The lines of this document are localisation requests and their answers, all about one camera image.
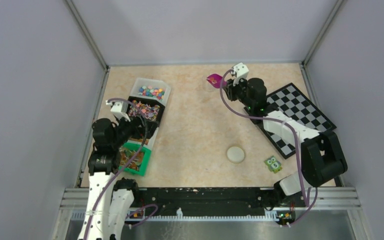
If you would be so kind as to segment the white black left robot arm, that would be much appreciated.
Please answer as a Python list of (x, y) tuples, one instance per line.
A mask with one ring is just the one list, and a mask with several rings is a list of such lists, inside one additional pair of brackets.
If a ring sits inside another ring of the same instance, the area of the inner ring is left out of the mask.
[(120, 148), (132, 137), (151, 138), (159, 122), (142, 117), (117, 123), (101, 118), (92, 124), (93, 151), (88, 160), (88, 198), (79, 240), (118, 240), (130, 207), (140, 202), (133, 179), (117, 180)]

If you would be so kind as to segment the magenta plastic scoop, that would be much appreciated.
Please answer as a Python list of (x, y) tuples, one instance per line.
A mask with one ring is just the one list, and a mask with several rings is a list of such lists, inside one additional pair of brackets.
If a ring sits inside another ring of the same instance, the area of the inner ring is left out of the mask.
[(205, 80), (215, 89), (219, 89), (220, 86), (226, 86), (226, 82), (223, 81), (223, 76), (217, 73), (206, 76)]

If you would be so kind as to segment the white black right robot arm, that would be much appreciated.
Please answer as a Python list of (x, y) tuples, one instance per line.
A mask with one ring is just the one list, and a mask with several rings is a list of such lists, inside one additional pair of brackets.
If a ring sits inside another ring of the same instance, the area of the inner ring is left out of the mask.
[(262, 79), (222, 79), (220, 96), (226, 106), (227, 101), (244, 105), (244, 114), (233, 110), (234, 114), (278, 135), (295, 148), (297, 171), (274, 184), (273, 200), (277, 205), (287, 206), (298, 192), (307, 202), (310, 188), (320, 187), (348, 170), (336, 133), (309, 128), (269, 104)]

